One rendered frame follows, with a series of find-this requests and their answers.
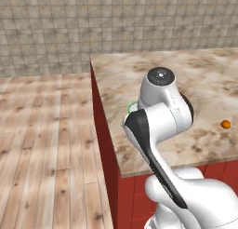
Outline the white mug with green rim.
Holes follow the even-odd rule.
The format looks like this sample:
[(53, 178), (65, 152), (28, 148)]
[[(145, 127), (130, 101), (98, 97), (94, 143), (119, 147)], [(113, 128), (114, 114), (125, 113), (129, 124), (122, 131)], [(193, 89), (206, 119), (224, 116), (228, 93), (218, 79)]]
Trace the white mug with green rim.
[(138, 103), (136, 101), (130, 102), (126, 107), (127, 112), (130, 114), (138, 110)]

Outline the red kitchen counter cabinet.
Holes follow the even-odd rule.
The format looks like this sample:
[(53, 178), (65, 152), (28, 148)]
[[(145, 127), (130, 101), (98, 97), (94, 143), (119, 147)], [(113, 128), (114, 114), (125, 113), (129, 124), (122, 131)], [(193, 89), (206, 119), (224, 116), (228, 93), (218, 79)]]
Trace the red kitchen counter cabinet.
[[(142, 210), (142, 206), (137, 203), (137, 199), (135, 198), (136, 179), (124, 175), (119, 167), (119, 161), (115, 153), (115, 144), (112, 142), (112, 135), (106, 120), (105, 107), (99, 95), (99, 84), (96, 81), (95, 69), (91, 70), (91, 83), (94, 120), (112, 214), (112, 224), (114, 229), (144, 229), (145, 223), (151, 218), (154, 212), (139, 218), (135, 217)], [(123, 118), (118, 123), (118, 127), (123, 131), (126, 140), (130, 142), (123, 129), (123, 121), (128, 115), (128, 112), (124, 108), (119, 113)]]

